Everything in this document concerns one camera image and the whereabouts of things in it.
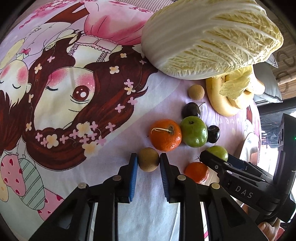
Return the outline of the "person's right hand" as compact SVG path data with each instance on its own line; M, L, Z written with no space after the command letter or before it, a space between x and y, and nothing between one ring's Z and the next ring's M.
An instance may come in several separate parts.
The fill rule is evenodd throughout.
M284 229L280 227L280 219L276 219L273 225L268 222L259 224L259 229L264 233L269 241L275 241L283 234Z

